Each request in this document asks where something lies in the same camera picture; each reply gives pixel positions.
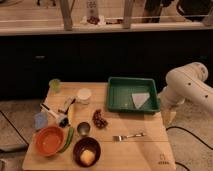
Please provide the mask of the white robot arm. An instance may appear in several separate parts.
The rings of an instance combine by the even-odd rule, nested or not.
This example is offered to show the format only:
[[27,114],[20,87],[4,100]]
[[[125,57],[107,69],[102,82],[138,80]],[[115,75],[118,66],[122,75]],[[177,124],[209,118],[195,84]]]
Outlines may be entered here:
[[174,68],[166,74],[166,86],[158,94],[164,126],[173,121],[175,108],[182,105],[186,99],[213,114],[213,87],[205,83],[207,78],[208,69],[200,62]]

